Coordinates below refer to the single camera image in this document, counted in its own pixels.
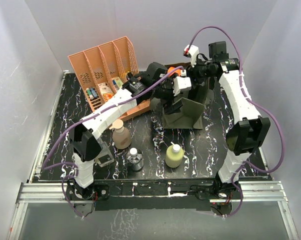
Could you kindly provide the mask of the orange blue pump bottle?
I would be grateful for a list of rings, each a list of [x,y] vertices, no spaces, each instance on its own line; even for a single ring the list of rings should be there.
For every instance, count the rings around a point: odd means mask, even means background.
[[[176,70],[174,71],[174,69],[175,69],[175,67],[172,67],[172,66],[171,66],[171,67],[167,70],[167,72],[170,73],[169,77],[172,77],[173,75],[180,76],[181,70],[180,70],[180,69],[176,69]]]

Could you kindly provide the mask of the green canvas bag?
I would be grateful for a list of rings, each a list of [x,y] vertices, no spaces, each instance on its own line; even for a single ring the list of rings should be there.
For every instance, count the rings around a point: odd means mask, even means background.
[[[146,78],[151,80],[152,83],[159,80],[163,75],[168,73],[170,67],[182,66],[180,69],[180,76],[188,76],[188,68],[191,66],[189,62],[180,62],[173,64],[162,65],[158,62],[151,63],[146,70]],[[172,81],[174,84],[174,78],[177,75],[174,74],[168,77],[164,81]],[[202,114],[204,113],[206,106],[214,99],[213,89],[215,87],[215,76],[207,78],[204,82],[192,82],[191,90],[184,91],[174,96],[173,101],[182,99],[183,106],[181,112],[166,115],[164,114],[163,105],[162,109],[162,125],[165,129],[202,129]]]

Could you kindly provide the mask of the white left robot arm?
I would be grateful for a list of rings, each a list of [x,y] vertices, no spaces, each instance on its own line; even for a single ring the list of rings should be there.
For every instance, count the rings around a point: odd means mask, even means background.
[[[69,137],[73,147],[73,158],[77,165],[75,181],[78,184],[76,188],[78,196],[84,200],[93,196],[94,187],[91,184],[94,182],[94,160],[102,151],[98,142],[102,133],[124,113],[150,99],[158,85],[176,70],[182,69],[182,66],[173,68],[151,85],[144,85],[138,80],[133,84],[134,81],[130,79],[98,110],[72,126]]]

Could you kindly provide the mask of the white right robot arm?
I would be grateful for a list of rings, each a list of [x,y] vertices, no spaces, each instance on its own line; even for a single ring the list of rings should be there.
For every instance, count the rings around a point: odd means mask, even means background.
[[[187,45],[184,54],[190,58],[188,72],[197,82],[219,82],[233,113],[234,125],[225,137],[227,154],[213,186],[214,194],[223,199],[239,185],[239,168],[263,144],[271,122],[269,118],[262,117],[249,102],[251,98],[242,93],[246,89],[244,74],[239,70],[239,59],[229,57],[226,42],[211,43],[208,50],[209,56],[206,57],[197,46]]]

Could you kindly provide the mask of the yellow round pump bottle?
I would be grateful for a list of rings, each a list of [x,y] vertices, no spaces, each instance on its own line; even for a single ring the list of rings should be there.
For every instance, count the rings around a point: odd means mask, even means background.
[[[184,157],[183,148],[176,143],[171,142],[171,145],[166,150],[165,163],[170,168],[177,168]]]

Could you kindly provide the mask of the brown pump bottle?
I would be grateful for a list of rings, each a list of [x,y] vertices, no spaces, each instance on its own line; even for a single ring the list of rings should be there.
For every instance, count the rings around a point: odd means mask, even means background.
[[[126,127],[124,127],[124,122],[121,119],[116,119],[109,129],[113,131],[112,140],[117,149],[123,150],[131,145],[131,133]]]

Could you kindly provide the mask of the green white small box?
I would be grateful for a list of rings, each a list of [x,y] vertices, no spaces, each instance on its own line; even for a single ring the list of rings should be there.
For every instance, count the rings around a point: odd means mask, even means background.
[[[116,92],[121,89],[124,84],[119,76],[112,78],[112,83]]]

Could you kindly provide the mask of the small silver cap bottle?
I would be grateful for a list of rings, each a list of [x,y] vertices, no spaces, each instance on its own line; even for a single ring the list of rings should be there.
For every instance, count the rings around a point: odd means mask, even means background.
[[[140,171],[144,167],[144,159],[142,152],[132,147],[126,154],[126,160],[130,169],[134,172]]]

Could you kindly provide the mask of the orange white snack packet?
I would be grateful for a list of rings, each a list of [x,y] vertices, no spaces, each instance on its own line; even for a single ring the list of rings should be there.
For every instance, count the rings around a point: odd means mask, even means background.
[[[105,103],[110,100],[118,91],[113,85],[107,82],[99,83],[98,89]]]

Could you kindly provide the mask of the orange plastic file organizer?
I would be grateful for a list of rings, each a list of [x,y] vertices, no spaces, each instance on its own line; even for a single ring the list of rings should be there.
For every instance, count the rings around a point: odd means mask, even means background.
[[[114,86],[112,78],[120,77],[125,83],[127,72],[139,73],[134,46],[126,36],[71,54],[68,59],[93,112],[105,103],[98,84]],[[97,99],[90,100],[86,92],[90,87],[97,92]]]

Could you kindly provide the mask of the small vials set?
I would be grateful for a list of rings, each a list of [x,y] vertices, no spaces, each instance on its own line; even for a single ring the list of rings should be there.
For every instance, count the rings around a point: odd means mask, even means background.
[[[99,96],[93,87],[86,88],[86,93],[90,100],[97,99]]]

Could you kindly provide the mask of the clear twin bottle pack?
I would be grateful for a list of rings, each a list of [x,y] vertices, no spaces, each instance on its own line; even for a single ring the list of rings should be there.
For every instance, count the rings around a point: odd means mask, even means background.
[[[99,145],[101,146],[101,151],[95,158],[95,162],[101,168],[103,168],[112,164],[115,161],[115,159],[105,141],[101,142]]]

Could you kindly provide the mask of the black front mounting rail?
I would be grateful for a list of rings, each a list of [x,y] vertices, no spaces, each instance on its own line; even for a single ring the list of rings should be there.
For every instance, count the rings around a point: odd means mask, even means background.
[[[96,179],[87,188],[67,181],[66,195],[72,201],[89,201],[95,211],[119,209],[210,211],[211,203],[239,200],[235,184],[216,178]]]

